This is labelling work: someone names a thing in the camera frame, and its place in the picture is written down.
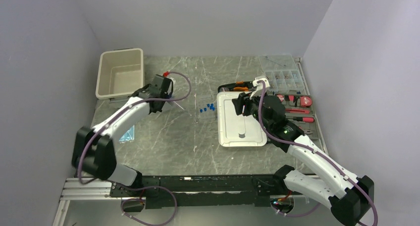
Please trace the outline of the beige plastic bin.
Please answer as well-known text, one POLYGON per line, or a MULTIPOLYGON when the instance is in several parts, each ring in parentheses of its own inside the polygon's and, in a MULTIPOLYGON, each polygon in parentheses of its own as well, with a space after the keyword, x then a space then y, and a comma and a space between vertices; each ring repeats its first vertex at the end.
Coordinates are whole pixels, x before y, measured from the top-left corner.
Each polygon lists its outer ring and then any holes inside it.
POLYGON ((123 98, 143 87, 144 53, 141 48, 103 52, 96 84, 98 99, 123 98))

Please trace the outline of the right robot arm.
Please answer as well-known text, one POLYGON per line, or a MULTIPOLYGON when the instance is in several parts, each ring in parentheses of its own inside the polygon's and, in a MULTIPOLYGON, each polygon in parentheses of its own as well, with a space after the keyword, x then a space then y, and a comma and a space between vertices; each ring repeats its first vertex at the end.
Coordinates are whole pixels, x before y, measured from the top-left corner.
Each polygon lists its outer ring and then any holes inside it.
POLYGON ((318 178, 284 165, 273 175, 273 188, 279 194, 295 191, 327 207, 345 226, 362 225, 361 219, 372 210, 373 225, 378 225, 374 204, 374 182, 360 177, 335 162, 310 137, 285 115, 285 107, 276 96, 240 93, 232 100, 237 115, 252 116, 267 137, 283 152, 308 166, 318 178))

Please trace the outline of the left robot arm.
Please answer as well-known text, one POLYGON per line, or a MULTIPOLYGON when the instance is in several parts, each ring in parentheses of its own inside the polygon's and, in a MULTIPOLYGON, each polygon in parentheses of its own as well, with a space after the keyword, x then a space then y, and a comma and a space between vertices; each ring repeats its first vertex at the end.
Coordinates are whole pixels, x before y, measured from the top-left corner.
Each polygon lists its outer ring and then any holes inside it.
POLYGON ((173 92, 173 80, 167 75, 157 74, 152 83, 136 90, 105 121, 93 128, 84 126, 77 131, 71 163, 77 169, 80 182, 85 172, 94 178, 122 184, 129 196, 141 192, 142 174, 117 163, 114 143, 142 118, 162 111, 173 92))

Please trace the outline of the black orange tool case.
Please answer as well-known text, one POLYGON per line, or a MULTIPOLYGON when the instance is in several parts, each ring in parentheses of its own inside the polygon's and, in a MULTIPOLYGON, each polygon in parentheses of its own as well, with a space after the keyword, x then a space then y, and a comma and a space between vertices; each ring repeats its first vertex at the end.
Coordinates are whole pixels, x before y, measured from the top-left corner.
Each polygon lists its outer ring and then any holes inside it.
POLYGON ((241 81, 220 85, 217 92, 252 92, 256 88, 252 81, 241 81))

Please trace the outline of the white tray lid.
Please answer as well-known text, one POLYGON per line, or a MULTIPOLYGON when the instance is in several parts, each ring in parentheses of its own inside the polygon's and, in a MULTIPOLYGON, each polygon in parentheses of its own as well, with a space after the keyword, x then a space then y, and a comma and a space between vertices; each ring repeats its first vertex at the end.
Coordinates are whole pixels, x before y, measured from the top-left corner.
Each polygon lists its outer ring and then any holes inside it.
POLYGON ((237 115, 233 99, 238 92, 220 92, 216 96, 218 141, 223 147, 261 147, 267 136, 251 115, 237 115))

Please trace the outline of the clear test tube rack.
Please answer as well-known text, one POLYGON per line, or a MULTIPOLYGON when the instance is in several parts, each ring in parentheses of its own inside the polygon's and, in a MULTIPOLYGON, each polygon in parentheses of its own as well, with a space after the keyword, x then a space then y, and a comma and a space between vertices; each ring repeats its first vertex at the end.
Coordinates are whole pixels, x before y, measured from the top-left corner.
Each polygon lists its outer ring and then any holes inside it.
POLYGON ((211 94, 197 94, 195 104, 198 122, 214 121, 217 119, 216 103, 211 94))

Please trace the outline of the blue plastic bag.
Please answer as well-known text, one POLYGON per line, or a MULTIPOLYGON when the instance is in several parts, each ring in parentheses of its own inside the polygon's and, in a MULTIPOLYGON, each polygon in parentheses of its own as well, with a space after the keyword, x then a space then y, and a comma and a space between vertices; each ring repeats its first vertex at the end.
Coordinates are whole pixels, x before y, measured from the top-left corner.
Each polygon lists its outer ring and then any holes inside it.
POLYGON ((131 126, 119 139, 119 143, 133 142, 135 140, 135 126, 131 126))

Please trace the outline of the red utility knife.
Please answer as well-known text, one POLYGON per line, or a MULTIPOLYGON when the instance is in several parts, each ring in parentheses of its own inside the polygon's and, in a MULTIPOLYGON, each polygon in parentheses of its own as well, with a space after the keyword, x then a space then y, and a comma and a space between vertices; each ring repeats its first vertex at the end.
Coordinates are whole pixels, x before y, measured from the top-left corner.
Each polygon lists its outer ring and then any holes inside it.
POLYGON ((300 114, 311 114, 310 110, 302 110, 302 109, 286 109, 287 113, 300 113, 300 114))

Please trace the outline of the clear compartment organizer box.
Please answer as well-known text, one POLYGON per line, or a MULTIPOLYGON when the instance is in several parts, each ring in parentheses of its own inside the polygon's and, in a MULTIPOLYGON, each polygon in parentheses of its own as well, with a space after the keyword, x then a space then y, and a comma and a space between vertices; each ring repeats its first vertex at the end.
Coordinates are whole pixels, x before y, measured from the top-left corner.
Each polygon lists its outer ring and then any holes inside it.
POLYGON ((302 73, 295 59, 289 55, 259 56, 263 73, 272 93, 305 94, 306 87, 302 73))

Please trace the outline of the grey tool tray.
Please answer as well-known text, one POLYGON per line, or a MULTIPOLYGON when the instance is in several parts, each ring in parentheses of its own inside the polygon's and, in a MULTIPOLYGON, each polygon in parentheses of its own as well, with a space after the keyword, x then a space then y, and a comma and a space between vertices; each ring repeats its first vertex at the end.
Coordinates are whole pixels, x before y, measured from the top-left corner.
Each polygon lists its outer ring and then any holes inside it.
POLYGON ((285 107, 285 109, 302 109, 302 110, 310 110, 311 114, 300 114, 300 113, 287 113, 286 116, 288 120, 292 121, 296 125, 298 125, 312 140, 316 140, 320 138, 320 132, 317 126, 315 111, 313 104, 309 108, 302 108, 299 106, 299 98, 301 96, 309 96, 309 95, 302 95, 302 94, 275 94, 275 96, 280 100, 281 104, 285 107), (313 123, 307 122, 300 122, 293 120, 293 117, 312 117, 315 121, 313 123))

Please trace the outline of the red tape measure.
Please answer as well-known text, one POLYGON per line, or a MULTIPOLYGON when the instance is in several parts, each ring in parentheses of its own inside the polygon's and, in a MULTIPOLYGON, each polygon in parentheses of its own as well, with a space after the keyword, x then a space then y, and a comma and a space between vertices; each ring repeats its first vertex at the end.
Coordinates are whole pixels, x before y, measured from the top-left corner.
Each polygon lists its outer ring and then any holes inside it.
POLYGON ((302 108, 309 108, 313 104, 312 98, 309 96, 301 96, 299 98, 299 106, 302 108))

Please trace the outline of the red handled screwdriver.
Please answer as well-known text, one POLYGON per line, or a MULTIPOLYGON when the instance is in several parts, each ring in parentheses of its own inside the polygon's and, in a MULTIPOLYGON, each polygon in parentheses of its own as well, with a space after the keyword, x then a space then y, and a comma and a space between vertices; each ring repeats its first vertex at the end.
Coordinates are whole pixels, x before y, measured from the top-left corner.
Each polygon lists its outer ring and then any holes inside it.
POLYGON ((293 120, 307 123, 313 123, 315 121, 312 117, 293 117, 293 120))

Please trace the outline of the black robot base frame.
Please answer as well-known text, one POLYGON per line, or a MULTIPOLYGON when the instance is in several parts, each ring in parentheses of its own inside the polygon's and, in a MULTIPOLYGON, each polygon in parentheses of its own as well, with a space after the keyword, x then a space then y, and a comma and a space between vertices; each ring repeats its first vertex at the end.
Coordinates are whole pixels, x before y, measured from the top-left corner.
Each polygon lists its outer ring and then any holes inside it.
POLYGON ((129 190, 114 183, 112 198, 143 200, 146 209, 253 205, 293 209, 296 196, 281 186, 272 174, 144 176, 145 190, 129 190))

